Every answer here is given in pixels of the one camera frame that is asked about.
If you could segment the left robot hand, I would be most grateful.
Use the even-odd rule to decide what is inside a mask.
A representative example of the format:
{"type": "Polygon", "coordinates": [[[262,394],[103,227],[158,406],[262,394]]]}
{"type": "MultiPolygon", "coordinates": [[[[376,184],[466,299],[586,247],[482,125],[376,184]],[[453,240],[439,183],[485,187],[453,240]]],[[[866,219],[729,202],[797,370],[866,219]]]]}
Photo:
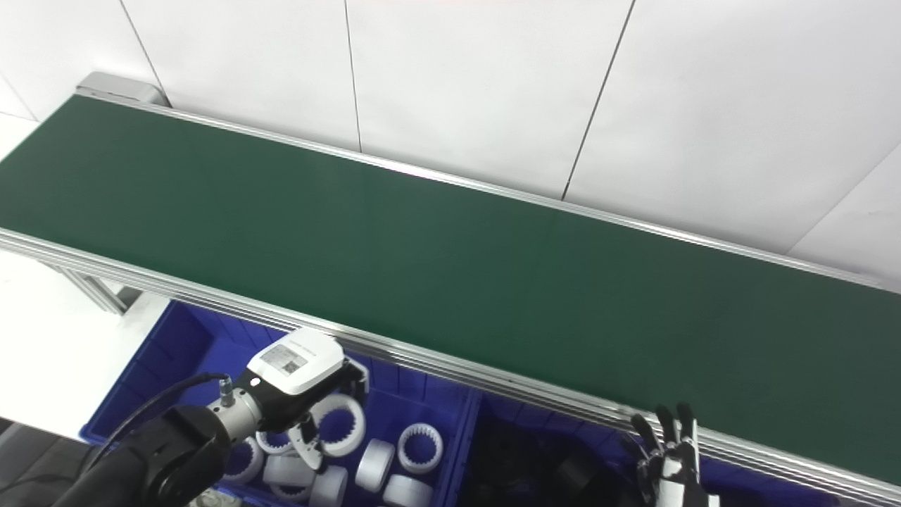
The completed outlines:
{"type": "Polygon", "coordinates": [[[286,432],[303,462],[321,475],[326,456],[337,456],[320,437],[325,399],[341,394],[363,406],[369,381],[369,369],[348,358],[333,336],[299,328],[252,357],[234,383],[238,413],[221,410],[219,417],[233,439],[286,432]]]}

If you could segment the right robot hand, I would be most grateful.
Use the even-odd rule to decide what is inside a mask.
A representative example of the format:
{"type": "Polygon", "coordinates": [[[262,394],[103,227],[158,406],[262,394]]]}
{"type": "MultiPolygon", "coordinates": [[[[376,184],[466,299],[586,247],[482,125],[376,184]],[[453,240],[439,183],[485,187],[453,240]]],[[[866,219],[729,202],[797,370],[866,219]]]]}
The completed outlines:
{"type": "Polygon", "coordinates": [[[641,438],[625,437],[622,446],[635,459],[635,478],[646,506],[721,506],[721,498],[707,493],[700,477],[698,423],[688,402],[679,402],[676,413],[659,405],[655,409],[662,427],[660,439],[640,413],[630,417],[641,438]]]}

